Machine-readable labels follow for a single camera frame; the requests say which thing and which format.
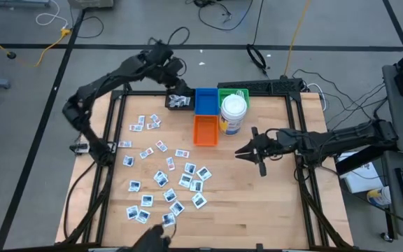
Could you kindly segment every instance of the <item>black metal frame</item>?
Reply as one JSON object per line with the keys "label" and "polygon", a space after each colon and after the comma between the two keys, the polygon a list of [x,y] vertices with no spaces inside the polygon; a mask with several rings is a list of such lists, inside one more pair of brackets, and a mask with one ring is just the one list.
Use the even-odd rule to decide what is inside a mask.
{"label": "black metal frame", "polygon": [[[108,107],[108,115],[106,119],[106,125],[104,129],[104,135],[103,138],[105,140],[108,140],[108,133],[110,132],[110,128],[112,125],[113,121],[113,113],[114,113],[114,108],[115,108],[115,103],[116,101],[120,98],[121,105],[119,107],[119,113],[118,113],[118,120],[116,122],[116,127],[115,127],[115,136],[113,137],[113,142],[117,143],[119,141],[119,136],[120,136],[120,130],[122,128],[122,117],[125,112],[125,102],[128,96],[133,95],[133,96],[139,96],[139,95],[151,95],[151,96],[164,96],[166,95],[165,91],[133,91],[130,87],[130,85],[125,85],[124,90],[115,90],[111,93],[111,98],[110,98],[110,104]],[[302,101],[301,101],[301,95],[299,93],[293,92],[293,93],[278,93],[278,94],[272,94],[272,93],[265,93],[265,92],[251,92],[250,96],[252,97],[284,97],[285,98],[285,105],[287,107],[287,114],[288,114],[288,122],[289,126],[292,129],[295,129],[295,117],[293,115],[293,109],[292,109],[292,102],[294,101],[296,106],[297,106],[297,112],[298,112],[298,117],[299,117],[299,124],[301,127],[301,130],[306,132],[307,127],[306,127],[306,122],[304,119],[304,112],[302,108]],[[96,170],[96,176],[94,178],[94,183],[92,186],[92,193],[91,193],[91,198],[90,198],[90,205],[91,207],[94,204],[94,201],[97,198],[98,192],[99,192],[99,186],[101,183],[101,173],[102,173],[103,167],[97,167]],[[114,170],[114,164],[108,168],[108,172],[113,172]],[[302,181],[304,180],[304,173],[301,169],[298,169],[298,174],[299,178],[299,188],[301,189],[302,186]],[[319,190],[318,190],[318,184],[316,181],[316,175],[315,175],[315,170],[314,169],[309,169],[309,177],[310,177],[310,182],[311,182],[311,189],[313,192],[313,198],[316,202],[316,204],[320,207],[321,209],[321,201],[320,201],[320,195],[319,195]],[[106,213],[107,213],[107,208],[108,208],[108,201],[109,201],[109,193],[111,191],[108,191],[108,197],[104,200],[104,203],[101,206],[101,211],[100,211],[100,216],[99,216],[99,223],[97,225],[97,235],[96,235],[96,241],[95,244],[100,245],[102,243],[102,238],[104,234],[104,228],[105,228],[105,221],[106,221]],[[304,222],[305,222],[305,227],[306,227],[306,234],[307,234],[307,239],[309,243],[309,247],[312,248],[316,246],[315,243],[315,237],[313,235],[313,227],[312,227],[312,220],[311,220],[311,214],[310,214],[310,209],[308,204],[303,200],[302,198],[302,208],[303,208],[303,215],[304,215]],[[318,227],[320,230],[320,239],[321,239],[321,244],[323,247],[328,247],[329,242],[327,238],[326,231],[323,228],[323,225],[318,222]],[[89,242],[90,238],[90,232],[91,232],[91,222],[88,224],[87,228],[85,229],[83,233],[83,242]],[[193,250],[199,250],[198,248],[180,248],[179,251],[193,251]]]}

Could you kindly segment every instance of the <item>plastic container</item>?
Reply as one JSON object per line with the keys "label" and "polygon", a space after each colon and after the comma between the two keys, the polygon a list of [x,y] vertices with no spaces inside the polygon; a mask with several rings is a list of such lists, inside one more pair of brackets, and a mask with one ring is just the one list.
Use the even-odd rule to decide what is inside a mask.
{"label": "plastic container", "polygon": [[244,98],[235,94],[228,95],[223,100],[220,108],[220,131],[227,136],[237,134],[245,118],[246,109],[247,106]]}
{"label": "plastic container", "polygon": [[218,116],[218,89],[195,89],[195,114],[205,116]]}
{"label": "plastic container", "polygon": [[172,111],[193,111],[195,108],[195,90],[193,89],[188,89],[185,90],[181,95],[186,96],[186,97],[190,97],[190,101],[189,101],[189,106],[181,106],[181,107],[170,107],[169,106],[169,95],[174,95],[175,92],[174,91],[166,91],[166,101],[164,103],[164,106]]}
{"label": "plastic container", "polygon": [[385,206],[391,204],[390,187],[386,186],[379,189],[370,190],[367,193],[368,201],[376,206]]}
{"label": "plastic container", "polygon": [[195,115],[194,145],[216,146],[218,144],[218,116]]}
{"label": "plastic container", "polygon": [[218,89],[218,101],[219,105],[222,106],[223,99],[228,95],[236,94],[237,91],[243,92],[243,98],[245,99],[247,109],[250,108],[250,95],[248,89],[246,88],[219,88]]}

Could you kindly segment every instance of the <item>wooden table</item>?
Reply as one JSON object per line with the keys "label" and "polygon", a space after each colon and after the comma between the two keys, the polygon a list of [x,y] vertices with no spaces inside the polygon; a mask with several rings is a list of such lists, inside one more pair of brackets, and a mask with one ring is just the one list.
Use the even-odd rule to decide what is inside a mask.
{"label": "wooden table", "polygon": [[[109,96],[106,95],[94,105],[91,121],[99,135],[102,135],[104,129],[108,103]],[[293,154],[284,155],[275,162],[266,159],[266,177],[261,177],[258,168],[251,162],[234,158],[234,151],[250,140],[252,126],[256,126],[259,132],[265,132],[270,127],[289,127],[284,98],[251,97],[242,130],[236,136],[220,134],[216,147],[197,147],[192,144],[193,111],[169,111],[163,104],[164,96],[127,97],[120,141],[132,141],[133,148],[118,150],[102,246],[131,246],[148,228],[161,223],[162,215],[170,212],[171,205],[164,200],[162,193],[173,188],[185,210],[177,217],[178,229],[172,247],[251,249],[255,248],[256,243],[264,244],[265,249],[309,247],[299,186],[293,178]],[[303,93],[302,105],[308,131],[324,132],[326,127],[318,94]],[[297,120],[295,105],[293,109]],[[128,130],[128,125],[137,123],[139,115],[145,115],[149,123],[149,116],[154,113],[162,120],[161,128],[142,132]],[[114,126],[109,139],[112,139],[113,131]],[[163,153],[156,148],[158,140],[169,147],[167,152]],[[148,147],[153,147],[154,153],[142,160],[139,153]],[[190,158],[175,157],[177,148],[190,151]],[[135,157],[133,167],[122,165],[125,155]],[[167,170],[167,157],[174,157],[175,170]],[[70,185],[91,162],[89,155],[76,158]],[[186,162],[195,163],[197,168],[206,166],[213,174],[204,183],[203,195],[208,203],[201,209],[196,209],[191,201],[194,192],[178,185]],[[335,169],[332,159],[326,160],[323,165]],[[153,180],[158,169],[169,176],[169,183],[163,188]],[[80,181],[71,196],[69,232],[87,211],[94,171]],[[337,176],[322,169],[317,169],[316,173],[324,214],[344,240],[352,244]],[[141,181],[140,192],[128,192],[130,180]],[[144,208],[151,212],[145,225],[128,220],[126,216],[126,208],[139,206],[142,195],[154,195],[153,207]],[[318,222],[313,214],[311,216],[316,243],[319,245]],[[90,241],[94,241],[98,220],[96,214]],[[62,224],[63,217],[57,231],[57,241],[64,239]],[[173,226],[168,227],[166,233],[172,231]]]}

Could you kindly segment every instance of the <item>white lid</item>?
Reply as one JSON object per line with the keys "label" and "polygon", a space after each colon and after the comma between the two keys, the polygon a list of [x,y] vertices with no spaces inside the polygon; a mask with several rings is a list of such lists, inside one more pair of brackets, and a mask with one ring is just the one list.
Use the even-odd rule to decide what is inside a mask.
{"label": "white lid", "polygon": [[228,119],[241,119],[246,113],[246,101],[237,94],[230,94],[223,99],[222,112]]}

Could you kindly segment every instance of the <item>orange bin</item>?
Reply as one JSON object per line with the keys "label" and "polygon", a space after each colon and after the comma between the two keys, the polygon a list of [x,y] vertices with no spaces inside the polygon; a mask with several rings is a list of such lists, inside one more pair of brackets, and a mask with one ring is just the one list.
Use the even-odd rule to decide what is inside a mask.
{"label": "orange bin", "polygon": [[218,144],[218,116],[196,115],[194,117],[194,145],[216,146]]}

